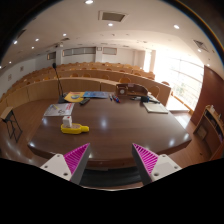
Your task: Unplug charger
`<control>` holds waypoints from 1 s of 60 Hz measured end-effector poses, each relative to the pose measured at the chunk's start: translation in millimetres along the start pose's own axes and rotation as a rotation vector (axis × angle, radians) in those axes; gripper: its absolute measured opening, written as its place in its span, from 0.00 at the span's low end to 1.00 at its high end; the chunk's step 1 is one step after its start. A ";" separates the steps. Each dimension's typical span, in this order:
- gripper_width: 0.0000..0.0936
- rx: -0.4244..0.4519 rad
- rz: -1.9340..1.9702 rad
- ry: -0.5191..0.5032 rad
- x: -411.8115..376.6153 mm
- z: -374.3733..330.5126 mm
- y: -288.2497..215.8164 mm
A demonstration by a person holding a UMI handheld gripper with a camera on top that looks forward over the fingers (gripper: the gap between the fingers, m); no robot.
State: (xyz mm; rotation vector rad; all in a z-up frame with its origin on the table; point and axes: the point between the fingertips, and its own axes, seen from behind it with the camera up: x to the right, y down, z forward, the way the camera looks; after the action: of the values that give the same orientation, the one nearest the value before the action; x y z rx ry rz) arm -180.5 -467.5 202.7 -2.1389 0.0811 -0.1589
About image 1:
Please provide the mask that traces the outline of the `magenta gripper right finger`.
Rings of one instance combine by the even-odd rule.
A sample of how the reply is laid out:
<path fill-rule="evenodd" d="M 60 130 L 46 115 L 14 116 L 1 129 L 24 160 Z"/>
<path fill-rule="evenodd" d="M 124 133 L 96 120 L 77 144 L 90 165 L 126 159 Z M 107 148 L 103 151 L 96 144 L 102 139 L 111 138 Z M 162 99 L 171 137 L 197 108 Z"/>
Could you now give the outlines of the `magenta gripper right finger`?
<path fill-rule="evenodd" d="M 155 182 L 181 170 L 168 155 L 158 155 L 136 143 L 132 144 L 132 155 L 139 170 L 143 185 Z"/>

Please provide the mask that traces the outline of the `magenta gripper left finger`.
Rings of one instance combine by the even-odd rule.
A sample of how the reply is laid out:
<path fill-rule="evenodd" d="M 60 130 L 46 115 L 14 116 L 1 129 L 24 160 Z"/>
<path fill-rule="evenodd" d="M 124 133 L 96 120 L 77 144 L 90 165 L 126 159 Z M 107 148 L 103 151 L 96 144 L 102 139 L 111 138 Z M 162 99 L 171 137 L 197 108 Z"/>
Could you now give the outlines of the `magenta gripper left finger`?
<path fill-rule="evenodd" d="M 55 154 L 41 169 L 79 185 L 89 154 L 90 144 L 87 143 L 65 155 Z"/>

